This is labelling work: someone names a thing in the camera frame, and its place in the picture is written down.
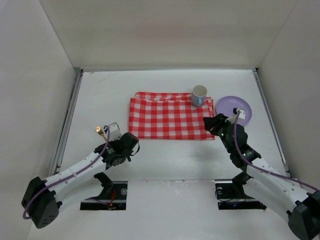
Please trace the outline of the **purple plastic plate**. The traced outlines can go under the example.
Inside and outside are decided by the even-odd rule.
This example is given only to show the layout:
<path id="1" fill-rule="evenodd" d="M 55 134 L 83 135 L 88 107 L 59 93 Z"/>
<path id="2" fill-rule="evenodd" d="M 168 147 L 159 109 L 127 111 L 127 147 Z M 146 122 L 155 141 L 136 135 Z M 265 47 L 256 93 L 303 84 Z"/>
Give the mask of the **purple plastic plate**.
<path id="1" fill-rule="evenodd" d="M 225 96 L 215 105 L 216 113 L 223 114 L 227 117 L 234 115 L 234 109 L 239 109 L 244 112 L 244 115 L 240 115 L 238 124 L 246 126 L 252 118 L 252 109 L 245 100 L 237 96 Z"/>

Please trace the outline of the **gold fork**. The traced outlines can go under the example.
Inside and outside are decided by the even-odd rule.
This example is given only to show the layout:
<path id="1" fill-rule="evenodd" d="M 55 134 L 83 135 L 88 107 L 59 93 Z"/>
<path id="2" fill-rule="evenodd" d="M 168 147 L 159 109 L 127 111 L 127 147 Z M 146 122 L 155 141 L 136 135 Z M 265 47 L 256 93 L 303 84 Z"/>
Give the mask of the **gold fork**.
<path id="1" fill-rule="evenodd" d="M 107 141 L 107 138 L 105 137 L 105 133 L 100 126 L 96 126 L 95 130 L 99 134 L 99 136 L 101 136 L 105 141 Z"/>

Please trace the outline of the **blue white mug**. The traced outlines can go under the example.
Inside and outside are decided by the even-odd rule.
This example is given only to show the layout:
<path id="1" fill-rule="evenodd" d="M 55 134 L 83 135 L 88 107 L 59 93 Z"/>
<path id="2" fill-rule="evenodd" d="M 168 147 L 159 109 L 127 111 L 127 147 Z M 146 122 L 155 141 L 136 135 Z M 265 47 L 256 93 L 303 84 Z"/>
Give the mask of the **blue white mug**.
<path id="1" fill-rule="evenodd" d="M 191 102 L 194 106 L 199 107 L 207 97 L 208 90 L 203 85 L 196 85 L 192 89 Z"/>

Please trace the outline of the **red white checkered cloth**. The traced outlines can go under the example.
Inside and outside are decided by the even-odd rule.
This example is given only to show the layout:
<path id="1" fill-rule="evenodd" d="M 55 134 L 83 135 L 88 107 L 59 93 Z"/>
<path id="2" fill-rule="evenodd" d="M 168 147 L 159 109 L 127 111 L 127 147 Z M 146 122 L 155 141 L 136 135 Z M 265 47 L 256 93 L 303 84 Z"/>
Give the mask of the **red white checkered cloth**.
<path id="1" fill-rule="evenodd" d="M 128 131 L 139 139 L 213 140 L 203 121 L 214 116 L 213 99 L 206 97 L 201 106 L 191 99 L 188 92 L 137 92 L 129 103 Z"/>

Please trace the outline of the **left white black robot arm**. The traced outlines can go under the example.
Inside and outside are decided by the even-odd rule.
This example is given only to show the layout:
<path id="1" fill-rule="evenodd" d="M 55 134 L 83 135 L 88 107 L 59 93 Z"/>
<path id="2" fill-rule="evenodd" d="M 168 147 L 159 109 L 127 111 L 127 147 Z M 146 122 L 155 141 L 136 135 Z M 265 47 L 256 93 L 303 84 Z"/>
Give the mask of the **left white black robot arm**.
<path id="1" fill-rule="evenodd" d="M 23 219 L 32 220 L 37 229 L 42 229 L 75 200 L 98 201 L 108 195 L 115 196 L 114 183 L 105 172 L 130 161 L 135 155 L 134 148 L 139 146 L 139 139 L 126 132 L 119 139 L 107 140 L 83 160 L 60 173 L 45 179 L 33 178 L 21 201 Z"/>

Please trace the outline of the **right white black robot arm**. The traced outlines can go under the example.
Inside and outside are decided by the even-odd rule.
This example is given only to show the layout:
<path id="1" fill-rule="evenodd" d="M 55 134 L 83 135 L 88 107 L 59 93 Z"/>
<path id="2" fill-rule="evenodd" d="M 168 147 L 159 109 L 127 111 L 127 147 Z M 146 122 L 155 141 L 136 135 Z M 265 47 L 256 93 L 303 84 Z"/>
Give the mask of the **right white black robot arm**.
<path id="1" fill-rule="evenodd" d="M 203 118 L 205 130 L 220 138 L 231 162 L 241 169 L 233 183 L 286 221 L 298 239 L 313 240 L 320 234 L 320 190 L 272 168 L 248 145 L 248 135 L 238 124 L 239 115 L 220 113 Z"/>

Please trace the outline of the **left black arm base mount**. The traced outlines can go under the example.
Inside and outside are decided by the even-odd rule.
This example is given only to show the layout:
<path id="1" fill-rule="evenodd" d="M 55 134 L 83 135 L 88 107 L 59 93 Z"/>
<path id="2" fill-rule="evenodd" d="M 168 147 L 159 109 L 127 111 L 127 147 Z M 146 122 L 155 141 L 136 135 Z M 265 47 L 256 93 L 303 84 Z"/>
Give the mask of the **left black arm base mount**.
<path id="1" fill-rule="evenodd" d="M 101 191 L 98 195 L 80 203 L 81 211 L 125 211 L 127 208 L 127 181 L 112 181 L 105 173 L 97 173 L 94 179 L 99 181 Z"/>

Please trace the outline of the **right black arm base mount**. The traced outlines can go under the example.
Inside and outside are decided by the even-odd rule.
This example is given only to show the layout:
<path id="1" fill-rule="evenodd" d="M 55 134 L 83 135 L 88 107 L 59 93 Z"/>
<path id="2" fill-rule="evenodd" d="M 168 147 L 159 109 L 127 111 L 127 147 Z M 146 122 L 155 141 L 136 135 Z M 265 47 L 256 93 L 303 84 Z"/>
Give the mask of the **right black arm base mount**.
<path id="1" fill-rule="evenodd" d="M 241 172 L 233 179 L 215 181 L 214 195 L 219 210 L 266 210 L 267 207 L 245 194 L 243 185 L 250 177 Z"/>

